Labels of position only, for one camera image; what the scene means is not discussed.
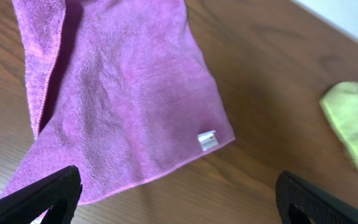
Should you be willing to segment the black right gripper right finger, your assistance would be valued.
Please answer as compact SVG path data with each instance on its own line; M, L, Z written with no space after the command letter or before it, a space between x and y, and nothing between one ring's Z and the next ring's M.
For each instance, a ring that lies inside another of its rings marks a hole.
M358 209L285 170L275 185L283 224L358 224Z

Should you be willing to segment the purple microfibre cloth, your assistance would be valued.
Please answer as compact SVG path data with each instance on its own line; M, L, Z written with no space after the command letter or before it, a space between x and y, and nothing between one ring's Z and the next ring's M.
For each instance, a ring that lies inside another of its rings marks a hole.
M95 203L234 140L183 0L13 6L34 143L3 196L74 165Z

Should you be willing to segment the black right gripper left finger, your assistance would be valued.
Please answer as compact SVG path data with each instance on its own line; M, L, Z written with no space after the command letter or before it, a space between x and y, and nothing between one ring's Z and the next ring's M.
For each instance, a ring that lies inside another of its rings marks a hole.
M76 166L68 166L0 199L0 223L70 224L82 184Z

